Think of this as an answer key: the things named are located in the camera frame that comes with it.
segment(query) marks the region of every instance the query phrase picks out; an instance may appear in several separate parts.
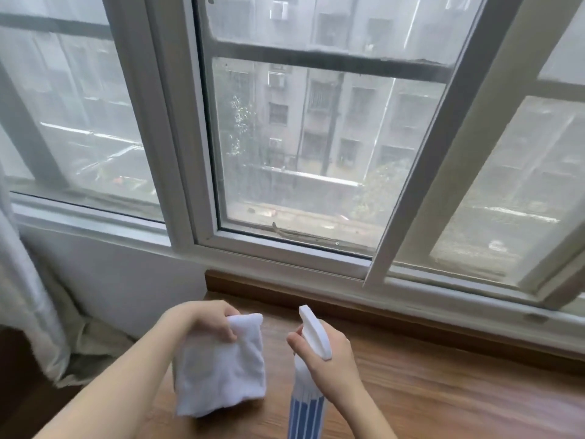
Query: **white spray bottle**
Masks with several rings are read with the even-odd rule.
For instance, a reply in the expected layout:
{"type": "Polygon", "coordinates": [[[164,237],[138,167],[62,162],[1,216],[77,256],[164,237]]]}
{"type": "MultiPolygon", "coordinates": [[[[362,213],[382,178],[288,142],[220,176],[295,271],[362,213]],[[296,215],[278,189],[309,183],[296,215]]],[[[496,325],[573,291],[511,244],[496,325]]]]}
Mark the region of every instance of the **white spray bottle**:
{"type": "MultiPolygon", "coordinates": [[[[302,336],[324,361],[331,360],[329,338],[309,306],[298,309],[303,320],[302,336]]],[[[289,413],[289,439],[319,439],[323,429],[326,400],[311,378],[305,362],[294,357],[295,380],[289,413]]]]}

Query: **hand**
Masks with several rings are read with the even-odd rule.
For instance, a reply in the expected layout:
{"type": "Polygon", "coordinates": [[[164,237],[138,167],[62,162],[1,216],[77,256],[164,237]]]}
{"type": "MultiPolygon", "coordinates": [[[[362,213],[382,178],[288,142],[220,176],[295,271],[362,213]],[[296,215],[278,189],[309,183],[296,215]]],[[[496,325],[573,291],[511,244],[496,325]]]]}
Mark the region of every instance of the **hand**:
{"type": "Polygon", "coordinates": [[[240,312],[224,300],[204,300],[181,303],[167,311],[170,317],[186,322],[186,329],[216,334],[219,338],[234,342],[237,336],[229,327],[228,316],[240,312]]]}
{"type": "Polygon", "coordinates": [[[342,402],[353,400],[364,390],[357,365],[353,358],[352,346],[345,335],[326,322],[320,321],[333,353],[330,361],[321,359],[301,336],[303,326],[287,336],[287,342],[298,354],[311,372],[313,381],[324,396],[337,408],[342,402]]]}

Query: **forearm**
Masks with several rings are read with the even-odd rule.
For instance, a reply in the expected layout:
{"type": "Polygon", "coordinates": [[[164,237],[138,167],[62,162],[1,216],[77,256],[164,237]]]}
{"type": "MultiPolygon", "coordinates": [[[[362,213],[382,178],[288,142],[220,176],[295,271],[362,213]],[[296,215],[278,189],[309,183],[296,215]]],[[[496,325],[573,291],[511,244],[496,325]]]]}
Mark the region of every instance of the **forearm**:
{"type": "Polygon", "coordinates": [[[388,421],[365,388],[335,404],[356,439],[396,439],[388,421]]]}
{"type": "Polygon", "coordinates": [[[193,320],[166,313],[94,379],[36,439],[129,439],[150,409],[176,348],[193,320]]]}

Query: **blue striped label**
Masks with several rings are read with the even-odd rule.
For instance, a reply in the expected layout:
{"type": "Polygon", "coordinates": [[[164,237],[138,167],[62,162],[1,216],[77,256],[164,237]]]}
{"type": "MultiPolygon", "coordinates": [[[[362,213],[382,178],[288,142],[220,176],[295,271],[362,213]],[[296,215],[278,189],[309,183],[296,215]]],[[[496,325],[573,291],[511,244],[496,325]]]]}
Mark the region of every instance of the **blue striped label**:
{"type": "Polygon", "coordinates": [[[291,398],[289,439],[319,439],[323,429],[325,398],[301,402],[291,398]]]}

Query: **wooden ledge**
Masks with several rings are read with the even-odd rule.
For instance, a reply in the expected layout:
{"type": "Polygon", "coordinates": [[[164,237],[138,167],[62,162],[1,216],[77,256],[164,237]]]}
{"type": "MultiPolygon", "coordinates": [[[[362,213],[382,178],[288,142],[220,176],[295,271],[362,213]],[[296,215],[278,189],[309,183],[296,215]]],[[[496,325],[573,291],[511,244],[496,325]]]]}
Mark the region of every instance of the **wooden ledge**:
{"type": "Polygon", "coordinates": [[[209,291],[283,308],[296,309],[307,304],[322,319],[344,319],[432,344],[507,359],[540,369],[585,376],[585,355],[546,348],[530,342],[406,316],[213,270],[206,271],[205,282],[209,291]]]}

